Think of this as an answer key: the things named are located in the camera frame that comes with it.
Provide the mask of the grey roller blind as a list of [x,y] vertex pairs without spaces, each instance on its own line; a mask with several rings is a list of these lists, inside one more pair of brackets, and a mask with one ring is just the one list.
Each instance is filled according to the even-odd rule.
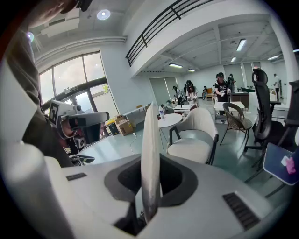
[[165,105],[175,95],[173,86],[177,86],[175,77],[158,77],[149,79],[157,105]]

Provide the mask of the black balcony railing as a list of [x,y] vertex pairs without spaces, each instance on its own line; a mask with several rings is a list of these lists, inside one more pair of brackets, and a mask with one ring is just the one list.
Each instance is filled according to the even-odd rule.
[[215,0],[177,0],[156,16],[137,37],[134,44],[127,52],[125,58],[132,66],[144,48],[167,26],[181,20],[188,13]]

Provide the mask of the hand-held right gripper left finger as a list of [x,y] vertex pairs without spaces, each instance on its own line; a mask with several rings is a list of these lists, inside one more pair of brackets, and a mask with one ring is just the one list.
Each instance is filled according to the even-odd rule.
[[141,156],[91,166],[64,168],[72,199],[75,239],[139,239],[136,213]]

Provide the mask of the large glass window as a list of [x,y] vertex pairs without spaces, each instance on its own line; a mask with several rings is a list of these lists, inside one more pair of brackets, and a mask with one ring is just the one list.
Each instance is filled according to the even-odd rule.
[[56,64],[39,75],[42,106],[50,111],[55,99],[80,105],[85,113],[106,111],[118,114],[99,52],[80,55]]

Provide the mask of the beige armchair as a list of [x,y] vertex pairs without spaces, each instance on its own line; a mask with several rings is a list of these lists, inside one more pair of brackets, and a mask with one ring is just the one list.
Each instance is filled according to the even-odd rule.
[[[195,138],[182,138],[180,133],[185,131],[205,132],[213,140],[213,143],[208,144]],[[169,140],[167,149],[169,155],[212,165],[219,135],[210,112],[205,108],[195,108],[188,113],[183,121],[169,130]]]

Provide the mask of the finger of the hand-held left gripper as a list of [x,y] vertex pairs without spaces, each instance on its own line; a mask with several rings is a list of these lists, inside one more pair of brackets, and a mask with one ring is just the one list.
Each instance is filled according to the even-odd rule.
[[89,126],[105,123],[110,119],[110,115],[108,112],[93,112],[93,113],[82,114],[82,118],[85,120],[85,122],[82,123],[81,126],[89,127]]
[[86,143],[94,143],[100,140],[100,125],[92,125],[84,128]]

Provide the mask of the dark brown desk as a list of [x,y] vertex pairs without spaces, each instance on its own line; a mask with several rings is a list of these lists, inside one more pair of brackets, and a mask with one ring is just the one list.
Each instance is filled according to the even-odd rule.
[[241,102],[245,109],[249,108],[249,93],[248,92],[234,92],[230,95],[231,102]]

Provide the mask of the person's black shirt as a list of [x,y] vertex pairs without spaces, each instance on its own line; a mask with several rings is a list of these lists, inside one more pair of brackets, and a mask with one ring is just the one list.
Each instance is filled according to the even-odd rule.
[[23,141],[37,147],[45,156],[57,159],[62,168],[72,167],[73,163],[60,145],[57,133],[41,108],[41,94],[38,70],[27,31],[19,29],[13,36],[6,52],[7,62],[22,89],[37,106]]

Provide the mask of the large cardboard box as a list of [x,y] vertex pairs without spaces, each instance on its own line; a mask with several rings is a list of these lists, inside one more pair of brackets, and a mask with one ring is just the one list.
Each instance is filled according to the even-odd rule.
[[133,127],[129,120],[123,120],[119,124],[116,124],[116,126],[122,136],[126,136],[133,132]]

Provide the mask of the person's left hand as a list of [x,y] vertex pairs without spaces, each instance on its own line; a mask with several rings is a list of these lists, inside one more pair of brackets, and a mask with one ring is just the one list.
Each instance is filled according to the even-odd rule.
[[62,131],[63,131],[64,135],[66,135],[68,137],[77,136],[77,135],[79,135],[80,137],[82,137],[82,131],[81,131],[81,129],[73,131],[71,129],[71,126],[70,126],[70,123],[69,123],[68,120],[62,121],[61,127],[62,127]]

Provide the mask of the round white table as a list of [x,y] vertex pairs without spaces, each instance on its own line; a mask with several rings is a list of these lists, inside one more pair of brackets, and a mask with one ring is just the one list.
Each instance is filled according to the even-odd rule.
[[178,124],[182,120],[181,114],[171,113],[158,120],[158,128],[160,133],[160,139],[162,143],[163,152],[166,154],[170,143],[169,131],[173,126]]

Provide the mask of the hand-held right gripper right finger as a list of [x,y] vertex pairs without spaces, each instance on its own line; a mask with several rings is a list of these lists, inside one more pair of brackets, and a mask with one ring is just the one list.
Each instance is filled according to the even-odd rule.
[[[197,176],[194,194],[182,205],[159,208],[140,232],[141,239],[257,239],[274,225],[279,212],[230,173],[180,157],[170,157]],[[235,193],[260,220],[245,230],[223,196]]]

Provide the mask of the white desk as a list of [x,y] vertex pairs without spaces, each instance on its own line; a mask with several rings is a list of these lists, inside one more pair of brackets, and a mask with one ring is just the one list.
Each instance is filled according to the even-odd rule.
[[[224,111],[224,107],[223,107],[223,104],[224,103],[227,103],[227,102],[218,102],[218,101],[215,101],[214,103],[214,122],[216,123],[217,120],[223,120],[225,121],[226,120],[226,116],[225,115],[219,115],[218,113],[220,111]],[[236,101],[236,102],[229,102],[228,103],[228,111],[229,112],[233,112],[233,111],[237,111],[236,108],[240,108],[241,111],[243,111],[245,109],[245,106],[243,105],[242,102],[240,101]]]
[[197,108],[196,104],[188,104],[188,105],[177,105],[173,108],[175,113],[181,114],[183,117],[186,117],[189,112],[193,109]]

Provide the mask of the beige seat cushion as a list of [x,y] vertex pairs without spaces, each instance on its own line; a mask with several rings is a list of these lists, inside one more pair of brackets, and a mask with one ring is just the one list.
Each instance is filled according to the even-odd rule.
[[156,215],[160,201],[160,146],[157,116],[157,105],[152,103],[146,111],[141,153],[142,204],[146,223]]

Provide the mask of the black and yellow box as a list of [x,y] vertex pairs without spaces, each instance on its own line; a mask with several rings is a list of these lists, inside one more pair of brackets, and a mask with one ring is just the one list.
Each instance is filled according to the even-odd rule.
[[114,121],[108,122],[107,127],[109,128],[112,135],[118,135],[119,134],[118,128],[117,128],[116,123]]

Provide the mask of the pink and white pouch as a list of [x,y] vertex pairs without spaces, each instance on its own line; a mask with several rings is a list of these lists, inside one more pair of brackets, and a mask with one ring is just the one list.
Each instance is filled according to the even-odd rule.
[[291,155],[285,155],[281,160],[281,164],[286,168],[288,174],[295,174],[295,161]]

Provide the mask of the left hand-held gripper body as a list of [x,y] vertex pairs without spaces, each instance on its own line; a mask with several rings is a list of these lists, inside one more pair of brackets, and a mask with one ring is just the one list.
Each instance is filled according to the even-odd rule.
[[68,120],[73,131],[80,129],[79,123],[83,120],[78,119],[79,114],[83,114],[80,105],[70,105],[64,102],[52,100],[50,103],[49,121],[57,130],[58,136],[67,143],[68,154],[78,154],[85,146],[84,137],[64,135],[61,123]]

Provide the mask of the brown wicker chair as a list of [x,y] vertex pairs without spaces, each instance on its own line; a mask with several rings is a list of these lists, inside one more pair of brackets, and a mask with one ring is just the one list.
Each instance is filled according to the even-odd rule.
[[243,133],[245,133],[244,138],[246,139],[244,150],[243,150],[245,152],[245,148],[247,146],[247,142],[249,139],[249,130],[253,127],[253,124],[249,119],[245,118],[244,113],[243,111],[240,110],[240,108],[236,108],[238,112],[238,116],[234,116],[232,113],[228,111],[228,102],[224,103],[223,107],[224,107],[225,115],[227,117],[228,127],[224,133],[224,136],[222,137],[220,145],[222,144],[228,130],[242,131]]

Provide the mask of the black office chair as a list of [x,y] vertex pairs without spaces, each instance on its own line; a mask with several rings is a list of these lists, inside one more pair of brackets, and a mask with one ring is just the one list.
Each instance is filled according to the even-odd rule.
[[293,152],[297,148],[295,136],[299,128],[299,80],[290,82],[289,85],[292,90],[290,107],[287,118],[285,119],[285,132],[278,145]]
[[256,149],[262,151],[260,159],[255,162],[255,164],[258,164],[258,169],[262,167],[262,162],[268,143],[278,143],[284,133],[284,126],[280,122],[272,120],[274,106],[280,105],[281,102],[270,101],[270,92],[267,86],[267,82],[267,74],[262,69],[253,69],[252,83],[255,87],[259,105],[257,110],[258,121],[253,125],[253,132],[255,142],[258,142],[260,146],[246,146],[244,152],[246,152],[248,149]]

